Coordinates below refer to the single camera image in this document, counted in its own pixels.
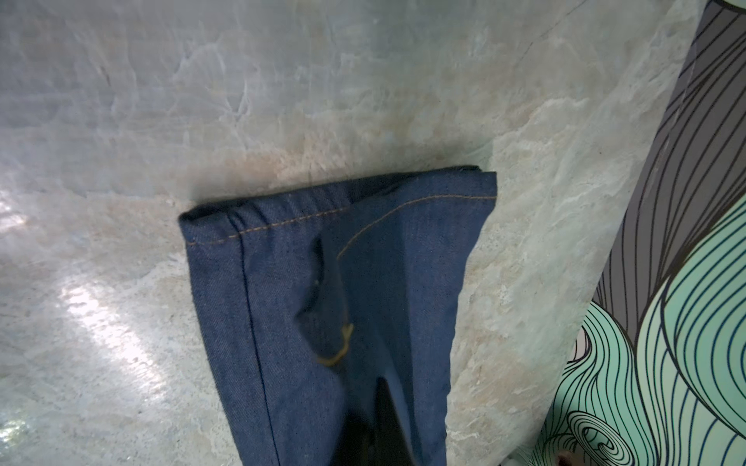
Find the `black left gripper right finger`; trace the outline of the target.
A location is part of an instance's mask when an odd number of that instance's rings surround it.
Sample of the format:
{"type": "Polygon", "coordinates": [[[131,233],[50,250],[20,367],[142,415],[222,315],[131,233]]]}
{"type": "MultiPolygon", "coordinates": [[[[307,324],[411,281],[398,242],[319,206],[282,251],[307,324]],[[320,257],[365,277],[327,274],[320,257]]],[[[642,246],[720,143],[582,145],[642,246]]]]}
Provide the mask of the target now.
{"type": "Polygon", "coordinates": [[[415,459],[401,426],[390,388],[384,378],[377,380],[374,464],[380,466],[414,466],[415,459]]]}

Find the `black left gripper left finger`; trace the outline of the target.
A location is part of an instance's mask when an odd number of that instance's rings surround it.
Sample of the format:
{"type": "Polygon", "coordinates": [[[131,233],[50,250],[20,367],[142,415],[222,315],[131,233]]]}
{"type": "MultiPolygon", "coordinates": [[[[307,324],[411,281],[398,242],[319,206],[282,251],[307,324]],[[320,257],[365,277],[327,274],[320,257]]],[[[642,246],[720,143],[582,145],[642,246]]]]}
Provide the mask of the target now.
{"type": "Polygon", "coordinates": [[[368,466],[372,464],[373,430],[358,415],[346,415],[334,454],[332,466],[368,466]]]}

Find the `blue denim jeans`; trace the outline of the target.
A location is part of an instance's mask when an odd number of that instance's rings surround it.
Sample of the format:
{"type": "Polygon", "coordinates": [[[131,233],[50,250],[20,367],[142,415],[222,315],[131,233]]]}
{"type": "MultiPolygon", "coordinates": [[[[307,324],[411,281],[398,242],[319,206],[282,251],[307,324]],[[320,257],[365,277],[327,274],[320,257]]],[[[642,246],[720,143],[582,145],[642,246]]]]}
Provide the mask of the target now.
{"type": "Polygon", "coordinates": [[[179,219],[214,382],[245,465],[351,465],[386,383],[409,456],[446,461],[468,256],[497,202],[476,166],[199,205],[179,219]]]}

